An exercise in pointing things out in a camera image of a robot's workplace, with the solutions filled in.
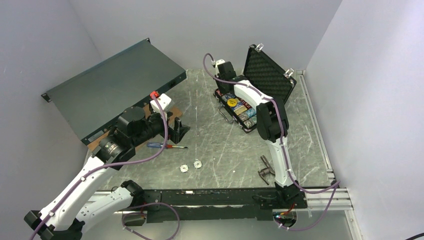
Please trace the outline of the yellow blue card deck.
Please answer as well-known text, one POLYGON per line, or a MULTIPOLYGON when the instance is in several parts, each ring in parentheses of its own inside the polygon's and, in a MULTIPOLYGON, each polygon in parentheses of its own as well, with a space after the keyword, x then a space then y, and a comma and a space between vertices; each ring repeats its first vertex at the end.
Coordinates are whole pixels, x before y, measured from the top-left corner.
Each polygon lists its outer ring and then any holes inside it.
POLYGON ((248 108, 244 104, 237 104, 234 107, 232 107, 233 112, 238 116, 245 111, 248 110, 248 108))

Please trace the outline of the yellow big blind button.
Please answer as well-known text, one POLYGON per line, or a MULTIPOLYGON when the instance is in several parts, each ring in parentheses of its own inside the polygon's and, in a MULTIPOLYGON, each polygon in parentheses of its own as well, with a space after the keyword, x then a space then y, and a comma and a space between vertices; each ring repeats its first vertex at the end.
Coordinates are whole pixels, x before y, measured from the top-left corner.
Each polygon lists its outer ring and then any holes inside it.
POLYGON ((229 107, 235 107, 238 104, 238 100, 235 98, 229 98, 226 103, 229 107))

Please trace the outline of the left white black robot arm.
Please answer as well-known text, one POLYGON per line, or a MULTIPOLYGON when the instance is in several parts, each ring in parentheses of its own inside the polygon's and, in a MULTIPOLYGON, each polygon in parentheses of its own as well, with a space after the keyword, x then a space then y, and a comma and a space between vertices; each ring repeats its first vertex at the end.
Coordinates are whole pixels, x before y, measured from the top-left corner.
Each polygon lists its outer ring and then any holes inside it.
POLYGON ((168 113, 162 116, 158 109, 146 116, 141 107, 127 108, 71 183, 46 207, 25 215, 24 221, 33 229, 30 239, 39 236, 42 240, 79 240, 114 212, 139 209, 145 192, 132 180, 124 181, 91 204, 88 201, 106 180, 130 164, 137 146, 157 135, 177 144, 190 130, 178 117, 172 127, 168 120, 168 113))

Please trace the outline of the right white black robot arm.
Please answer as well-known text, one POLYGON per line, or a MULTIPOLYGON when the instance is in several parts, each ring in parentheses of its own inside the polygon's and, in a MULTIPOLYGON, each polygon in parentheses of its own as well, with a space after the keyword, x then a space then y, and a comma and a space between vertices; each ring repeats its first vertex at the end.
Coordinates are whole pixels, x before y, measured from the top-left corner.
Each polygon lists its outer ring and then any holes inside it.
POLYGON ((275 200, 287 208, 295 201, 299 193, 291 159, 288 153, 289 123, 285 104, 254 87, 249 80, 225 80, 221 76, 222 68, 227 62, 223 59, 212 61, 215 74, 212 76, 219 83, 233 87, 236 97, 242 98, 256 111, 256 129, 260 137, 266 141, 271 153, 275 172, 275 200))

